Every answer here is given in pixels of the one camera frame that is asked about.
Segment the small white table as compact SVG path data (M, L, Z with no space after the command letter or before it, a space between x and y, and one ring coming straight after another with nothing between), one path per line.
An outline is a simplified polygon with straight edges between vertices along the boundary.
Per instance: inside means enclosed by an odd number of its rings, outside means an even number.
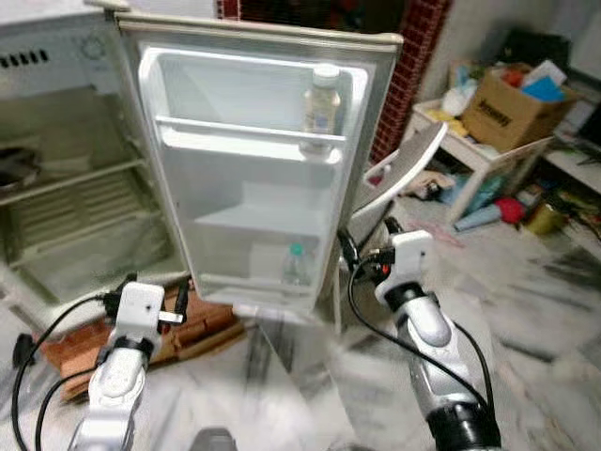
M506 177L506 184L502 186L500 193L511 192L512 189L515 189L515 186L528 175L537 159L541 158L541 154L544 153L550 142L552 142L552 137L546 137L527 146L507 151L507 153L497 153L497 151L485 150L482 145L475 145L467 137L448 132L446 137L442 138L439 149L445 150L446 153L463 163L471 171L471 175L462 186L456 188L459 193L456 194L454 202L451 203L445 214L447 225L451 226L462 218L473 198L480 192L481 186L490 177L494 175Z

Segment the blue cylinder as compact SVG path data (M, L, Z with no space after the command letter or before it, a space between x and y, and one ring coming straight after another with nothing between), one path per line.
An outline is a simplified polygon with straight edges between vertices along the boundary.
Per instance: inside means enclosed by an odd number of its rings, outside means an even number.
M485 226L498 222L502 218L502 211L498 205L481 207L479 210L464 215L458 222L454 223L455 231L467 231L478 226Z

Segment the brown printed cardboard box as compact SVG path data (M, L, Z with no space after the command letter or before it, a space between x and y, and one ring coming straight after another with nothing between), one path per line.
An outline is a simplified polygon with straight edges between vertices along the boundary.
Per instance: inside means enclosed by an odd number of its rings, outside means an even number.
M562 93L562 101L537 100L498 74L487 73L460 120L476 141L507 153L552 136L580 99L571 87L563 87Z

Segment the grey robot foot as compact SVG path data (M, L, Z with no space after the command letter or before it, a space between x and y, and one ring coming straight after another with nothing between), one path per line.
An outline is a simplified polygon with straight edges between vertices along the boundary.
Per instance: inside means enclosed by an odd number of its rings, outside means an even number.
M188 451L238 451L238 447L227 428L205 427L194 435Z

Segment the clear bottle white cap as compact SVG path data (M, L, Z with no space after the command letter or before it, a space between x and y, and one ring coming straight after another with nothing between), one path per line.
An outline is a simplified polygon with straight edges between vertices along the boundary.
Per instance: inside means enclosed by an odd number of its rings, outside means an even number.
M336 134L336 120L342 106L338 89L340 71L331 64L312 69L312 85L304 93L303 129L313 134Z

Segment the red round object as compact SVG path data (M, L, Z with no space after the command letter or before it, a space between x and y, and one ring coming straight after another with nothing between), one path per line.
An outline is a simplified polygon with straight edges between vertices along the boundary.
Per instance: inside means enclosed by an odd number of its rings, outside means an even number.
M524 203L513 197L499 198L494 202L494 206L498 207L500 220L508 225L519 224L527 213Z

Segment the red brick pillar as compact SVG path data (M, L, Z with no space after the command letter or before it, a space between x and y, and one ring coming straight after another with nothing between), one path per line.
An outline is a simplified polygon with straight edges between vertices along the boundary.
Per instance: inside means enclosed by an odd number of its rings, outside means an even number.
M455 0L364 0L365 33L395 33L404 40L379 115L372 162L379 162L402 142L409 108L424 84L426 69L454 3Z

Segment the grey small fridge body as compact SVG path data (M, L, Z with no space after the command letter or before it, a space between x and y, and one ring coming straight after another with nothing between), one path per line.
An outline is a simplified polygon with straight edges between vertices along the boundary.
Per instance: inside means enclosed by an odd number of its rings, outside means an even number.
M185 272L158 190L116 14L137 0L0 0L0 202L133 167L158 211L46 253L0 243L0 312L42 328L129 273Z

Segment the yellow pot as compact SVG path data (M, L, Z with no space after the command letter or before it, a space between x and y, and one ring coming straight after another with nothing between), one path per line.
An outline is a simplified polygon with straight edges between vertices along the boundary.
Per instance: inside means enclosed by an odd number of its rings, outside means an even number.
M528 216L525 227L533 235L545 237L562 231L566 222L567 215L562 207L542 203Z

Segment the grey fridge door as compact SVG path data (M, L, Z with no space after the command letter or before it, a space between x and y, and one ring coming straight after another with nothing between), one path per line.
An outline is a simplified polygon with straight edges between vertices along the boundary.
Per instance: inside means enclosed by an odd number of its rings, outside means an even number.
M403 40L119 12L164 211L199 297L310 312L336 262ZM336 134L303 129L312 69L340 71ZM282 282L288 245L312 284Z

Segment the black bag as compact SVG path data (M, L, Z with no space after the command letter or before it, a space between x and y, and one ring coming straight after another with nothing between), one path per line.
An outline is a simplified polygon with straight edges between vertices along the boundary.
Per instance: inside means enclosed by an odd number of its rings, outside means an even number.
M537 66L550 60L559 69L566 71L570 65L571 49L571 39L563 36L511 29L502 40L495 60L498 63L523 63L529 66Z

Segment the clear bottle green cap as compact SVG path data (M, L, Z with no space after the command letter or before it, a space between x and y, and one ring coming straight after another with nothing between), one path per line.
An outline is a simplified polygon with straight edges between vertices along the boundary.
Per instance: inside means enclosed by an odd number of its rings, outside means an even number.
M282 269L282 282L289 287L309 287L312 284L309 253L303 244L288 245Z

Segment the red brick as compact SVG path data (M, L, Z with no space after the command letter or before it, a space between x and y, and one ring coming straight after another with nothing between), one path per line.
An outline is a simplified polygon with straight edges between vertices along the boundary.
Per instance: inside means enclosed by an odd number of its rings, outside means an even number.
M244 334L231 305L197 301L189 305L186 322L173 328L168 343L177 360L185 361L231 347Z
M83 326L74 328L67 334L43 344L43 356L57 370L68 377L77 372L94 368L103 345L106 345L113 330L102 319L95 319Z

